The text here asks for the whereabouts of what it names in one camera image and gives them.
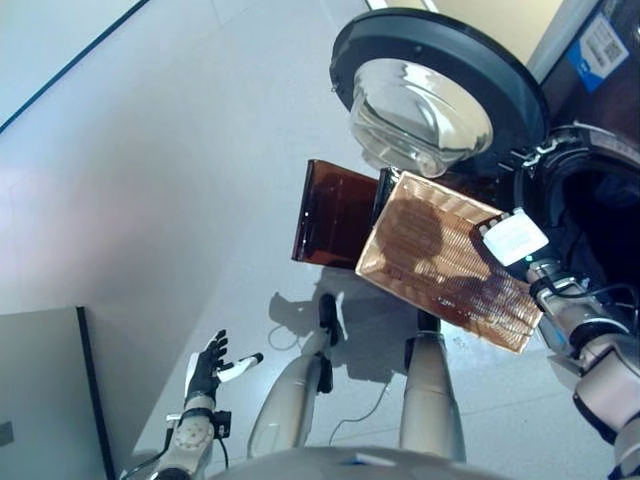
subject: silver leg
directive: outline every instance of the silver leg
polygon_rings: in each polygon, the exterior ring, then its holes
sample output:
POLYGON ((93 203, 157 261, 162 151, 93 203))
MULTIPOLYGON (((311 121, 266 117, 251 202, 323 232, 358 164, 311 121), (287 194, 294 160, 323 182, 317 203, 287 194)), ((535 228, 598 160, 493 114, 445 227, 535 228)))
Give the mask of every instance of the silver leg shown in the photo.
POLYGON ((249 458, 304 445, 329 339, 328 333, 315 332, 273 384, 249 438, 249 458))
POLYGON ((400 448, 466 460, 442 335, 422 332, 415 339, 400 425, 400 448))

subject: qr code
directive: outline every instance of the qr code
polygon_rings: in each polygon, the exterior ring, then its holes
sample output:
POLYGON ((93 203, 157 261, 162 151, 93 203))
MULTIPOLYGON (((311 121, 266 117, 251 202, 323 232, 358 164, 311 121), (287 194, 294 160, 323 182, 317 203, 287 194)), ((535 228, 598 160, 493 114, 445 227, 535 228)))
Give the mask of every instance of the qr code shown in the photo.
POLYGON ((612 63, 623 53, 624 52, 620 48, 620 45, 615 41, 610 42, 606 47, 604 47, 604 54, 612 63))

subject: clear glass bowl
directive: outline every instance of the clear glass bowl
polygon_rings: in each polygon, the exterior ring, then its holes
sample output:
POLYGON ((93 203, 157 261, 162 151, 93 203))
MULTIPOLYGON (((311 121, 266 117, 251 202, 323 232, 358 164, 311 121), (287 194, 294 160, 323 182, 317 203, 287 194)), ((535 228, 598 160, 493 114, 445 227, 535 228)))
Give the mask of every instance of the clear glass bowl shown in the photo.
POLYGON ((354 80, 351 131, 376 167, 438 177, 493 141, 484 108, 434 70, 383 58, 363 64, 354 80))

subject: black lid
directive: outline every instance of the black lid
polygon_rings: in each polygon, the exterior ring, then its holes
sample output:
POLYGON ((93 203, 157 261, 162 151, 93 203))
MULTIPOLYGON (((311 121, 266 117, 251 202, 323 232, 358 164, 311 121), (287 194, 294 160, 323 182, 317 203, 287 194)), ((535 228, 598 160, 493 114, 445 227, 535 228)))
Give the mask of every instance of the black lid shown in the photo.
MULTIPOLYGON (((354 77, 365 63, 398 59, 435 71, 470 94, 485 110, 493 140, 453 170, 500 173, 498 161, 513 149, 531 148, 548 134, 547 105, 535 79, 504 47, 474 28, 421 10, 384 9, 355 18, 333 46, 335 91, 348 110, 354 77)), ((407 135, 412 141, 415 135, 407 135)))

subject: white cable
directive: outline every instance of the white cable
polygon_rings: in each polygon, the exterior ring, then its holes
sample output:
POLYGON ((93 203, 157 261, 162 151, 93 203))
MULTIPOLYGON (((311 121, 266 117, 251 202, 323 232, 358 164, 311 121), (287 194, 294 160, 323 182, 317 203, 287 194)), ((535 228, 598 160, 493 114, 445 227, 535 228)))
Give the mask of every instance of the white cable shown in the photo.
POLYGON ((342 420, 340 420, 338 422, 338 425, 336 425, 336 428, 333 429, 333 432, 331 433, 331 436, 329 437, 329 445, 331 445, 331 442, 333 442, 333 437, 336 435, 336 433, 338 432, 338 429, 345 423, 358 423, 358 422, 362 422, 363 420, 366 420, 367 418, 369 418, 371 415, 373 415, 375 413, 375 411, 378 409, 378 407, 380 406, 380 402, 382 402, 382 397, 384 397, 385 392, 387 391, 387 388, 389 388, 389 384, 391 383, 391 381, 388 381, 384 388, 382 389, 382 391, 380 392, 380 396, 378 397, 378 401, 376 402, 376 404, 373 406, 373 408, 369 411, 369 413, 367 413, 366 415, 360 417, 360 418, 344 418, 342 420))

